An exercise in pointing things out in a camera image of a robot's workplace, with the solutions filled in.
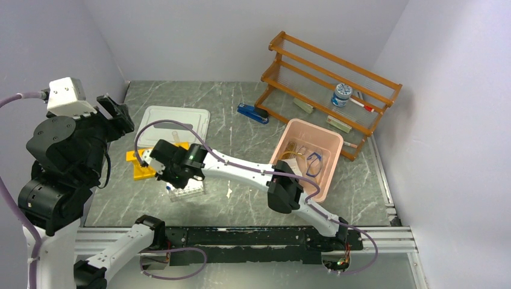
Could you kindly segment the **yellow test tube rack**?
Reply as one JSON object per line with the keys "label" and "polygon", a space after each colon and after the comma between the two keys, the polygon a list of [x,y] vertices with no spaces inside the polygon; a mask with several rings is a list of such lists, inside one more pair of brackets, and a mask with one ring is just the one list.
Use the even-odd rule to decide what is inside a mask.
{"label": "yellow test tube rack", "polygon": [[[181,143],[176,143],[175,145],[177,145],[178,147],[188,149],[190,144],[189,144],[189,142],[181,142]],[[143,153],[150,151],[151,149],[152,148],[138,149],[138,154],[140,157],[142,157]],[[136,158],[135,151],[126,152],[125,161],[132,163],[132,165],[133,165],[133,179],[134,179],[134,181],[140,181],[143,179],[155,177],[156,171],[152,167],[149,167],[149,166],[142,167],[139,164],[139,162]]]}

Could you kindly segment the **clear test tube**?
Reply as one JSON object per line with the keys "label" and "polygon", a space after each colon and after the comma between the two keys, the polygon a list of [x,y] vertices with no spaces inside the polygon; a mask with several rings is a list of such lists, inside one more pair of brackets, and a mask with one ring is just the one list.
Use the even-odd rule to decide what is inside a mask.
{"label": "clear test tube", "polygon": [[172,131],[172,138],[174,140],[174,143],[179,143],[180,142],[179,134],[178,134],[177,131]]}

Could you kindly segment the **small clear plastic bag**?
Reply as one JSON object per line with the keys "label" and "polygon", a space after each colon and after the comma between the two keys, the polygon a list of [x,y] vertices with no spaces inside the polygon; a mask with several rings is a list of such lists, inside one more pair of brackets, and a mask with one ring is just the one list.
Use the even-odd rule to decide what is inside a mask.
{"label": "small clear plastic bag", "polygon": [[283,161],[285,163],[287,163],[287,165],[290,167],[290,169],[293,172],[293,174],[302,176],[302,173],[301,173],[301,170],[299,168],[299,165],[298,165],[298,162],[297,162],[296,158],[284,159]]}

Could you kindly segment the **yellow rubber tubing with clamps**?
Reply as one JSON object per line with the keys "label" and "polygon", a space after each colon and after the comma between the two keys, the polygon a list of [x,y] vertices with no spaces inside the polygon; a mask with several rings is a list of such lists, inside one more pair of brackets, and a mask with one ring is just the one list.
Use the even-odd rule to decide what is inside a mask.
{"label": "yellow rubber tubing with clamps", "polygon": [[317,152],[322,155],[322,152],[319,150],[313,150],[313,149],[310,149],[309,147],[307,147],[306,145],[299,145],[295,141],[289,141],[287,143],[286,147],[284,148],[284,151],[279,155],[279,157],[277,159],[279,161],[282,161],[284,159],[296,158],[299,168],[302,173],[302,177],[305,177],[312,181],[318,182],[321,177],[322,171],[315,178],[306,176],[306,167],[307,167],[306,158],[313,152]]}

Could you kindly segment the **blue safety glasses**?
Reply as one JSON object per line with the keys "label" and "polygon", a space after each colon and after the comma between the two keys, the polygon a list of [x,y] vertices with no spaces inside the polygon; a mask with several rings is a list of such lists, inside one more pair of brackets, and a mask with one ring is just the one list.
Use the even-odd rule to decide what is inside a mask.
{"label": "blue safety glasses", "polygon": [[313,152],[306,158],[306,176],[315,178],[322,171],[322,155]]}

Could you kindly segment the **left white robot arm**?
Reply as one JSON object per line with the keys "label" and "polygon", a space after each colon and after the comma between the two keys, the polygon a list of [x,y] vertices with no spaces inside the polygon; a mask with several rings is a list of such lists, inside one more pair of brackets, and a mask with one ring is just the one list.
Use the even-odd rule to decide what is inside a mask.
{"label": "left white robot arm", "polygon": [[139,252],[168,243],[164,222],[144,215],[101,253],[75,258],[84,204],[110,162],[107,146],[134,131],[126,105],[106,95],[97,100],[103,111],[86,101],[66,104],[62,113],[49,111],[27,142],[35,161],[17,210],[27,239],[29,288],[106,288]]}

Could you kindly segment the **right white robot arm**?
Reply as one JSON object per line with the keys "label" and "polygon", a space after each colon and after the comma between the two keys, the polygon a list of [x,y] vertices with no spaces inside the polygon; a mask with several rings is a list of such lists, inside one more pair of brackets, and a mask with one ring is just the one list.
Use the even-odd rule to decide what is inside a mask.
{"label": "right white robot arm", "polygon": [[348,224],[339,216],[317,204],[314,194],[306,192],[307,179],[294,174],[284,161],[260,164],[232,158],[203,144],[189,148],[166,140],[142,155],[142,163],[155,170],[159,181],[173,188],[184,189],[190,180],[203,181],[208,177],[236,180],[267,194],[268,207],[277,213],[294,214],[312,225],[321,235],[312,246],[320,251],[344,249],[348,241]]}

